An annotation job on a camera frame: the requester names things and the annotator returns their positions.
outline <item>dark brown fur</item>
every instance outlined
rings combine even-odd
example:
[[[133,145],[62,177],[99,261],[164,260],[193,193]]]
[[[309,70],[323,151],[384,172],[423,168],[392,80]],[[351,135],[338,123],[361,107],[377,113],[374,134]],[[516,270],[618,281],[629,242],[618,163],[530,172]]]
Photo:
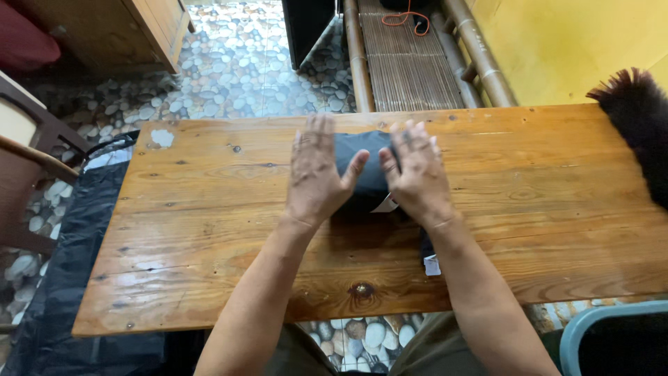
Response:
[[[668,99],[649,72],[617,72],[587,93],[599,101],[643,168],[652,200],[668,209]]]

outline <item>olive pants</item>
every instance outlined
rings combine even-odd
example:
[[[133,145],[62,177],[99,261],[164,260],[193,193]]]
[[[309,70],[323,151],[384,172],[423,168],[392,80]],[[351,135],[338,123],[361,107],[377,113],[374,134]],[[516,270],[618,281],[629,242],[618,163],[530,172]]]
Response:
[[[338,375],[315,341],[295,324],[281,331],[267,375]],[[487,375],[471,353],[454,313],[427,314],[422,327],[396,359],[389,375]]]

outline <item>white tag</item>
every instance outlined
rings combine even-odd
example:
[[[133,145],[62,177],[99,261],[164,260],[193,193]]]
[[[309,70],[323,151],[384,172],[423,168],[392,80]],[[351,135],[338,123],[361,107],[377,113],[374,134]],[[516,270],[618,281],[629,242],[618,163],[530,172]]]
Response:
[[[398,208],[399,204],[394,202],[392,199],[392,193],[387,195],[387,197],[383,200],[383,202],[378,205],[374,210],[371,210],[372,213],[389,213],[390,211],[393,211],[394,209]]]
[[[431,255],[424,258],[424,272],[428,276],[441,275],[441,268],[438,266],[438,259],[436,258],[436,255]]]

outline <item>yellow wall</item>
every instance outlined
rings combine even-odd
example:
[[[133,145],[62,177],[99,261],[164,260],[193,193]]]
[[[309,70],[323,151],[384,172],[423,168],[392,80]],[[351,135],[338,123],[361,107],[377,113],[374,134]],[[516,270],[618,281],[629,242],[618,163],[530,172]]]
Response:
[[[591,102],[623,68],[668,88],[666,0],[467,0],[520,105]]]

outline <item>wooden table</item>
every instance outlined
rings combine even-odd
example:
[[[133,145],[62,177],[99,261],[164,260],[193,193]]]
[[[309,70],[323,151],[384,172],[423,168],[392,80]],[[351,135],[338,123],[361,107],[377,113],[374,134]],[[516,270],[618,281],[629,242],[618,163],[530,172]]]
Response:
[[[521,303],[668,290],[668,215],[596,105],[346,114],[337,130],[409,118],[438,136],[453,200]],[[72,333],[212,327],[276,225],[303,123],[145,124]],[[418,228],[369,215],[322,226],[285,318],[449,308],[443,278],[424,274]]]

